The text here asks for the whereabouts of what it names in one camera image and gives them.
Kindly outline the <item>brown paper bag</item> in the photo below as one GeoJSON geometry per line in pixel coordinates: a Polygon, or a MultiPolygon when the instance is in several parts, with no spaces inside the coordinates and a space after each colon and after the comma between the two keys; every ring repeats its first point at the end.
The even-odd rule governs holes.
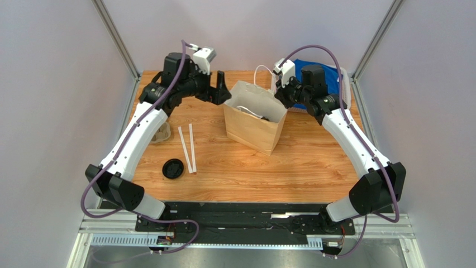
{"type": "Polygon", "coordinates": [[[280,139],[288,109],[275,97],[270,87],[257,83],[258,65],[254,70],[253,82],[239,80],[231,89],[232,98],[223,105],[225,127],[228,138],[270,156],[280,139]]]}

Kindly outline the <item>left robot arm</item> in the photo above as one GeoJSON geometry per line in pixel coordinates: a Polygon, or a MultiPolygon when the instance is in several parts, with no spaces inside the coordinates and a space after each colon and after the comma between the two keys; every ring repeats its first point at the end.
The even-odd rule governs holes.
{"type": "Polygon", "coordinates": [[[120,209],[153,219],[161,217],[165,203],[132,182],[135,170],[157,130],[184,98],[215,105],[231,98],[222,71],[217,74],[216,87],[211,85],[210,63],[215,56],[209,47],[199,48],[191,56],[181,52],[166,56],[163,70],[142,90],[132,120],[114,148],[99,165],[87,167],[88,189],[120,209]]]}

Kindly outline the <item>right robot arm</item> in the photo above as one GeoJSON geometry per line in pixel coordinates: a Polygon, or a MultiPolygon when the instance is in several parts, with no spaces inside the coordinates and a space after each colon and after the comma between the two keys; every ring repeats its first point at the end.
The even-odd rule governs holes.
{"type": "Polygon", "coordinates": [[[287,108],[296,104],[305,106],[307,113],[338,142],[360,178],[347,196],[320,209],[319,227],[332,232],[348,219],[397,206],[406,177],[405,167],[400,162],[392,163],[371,144],[355,124],[343,99],[328,92],[323,68],[307,65],[297,79],[295,64],[287,60],[276,63],[273,73],[277,76],[276,99],[287,108]]]}

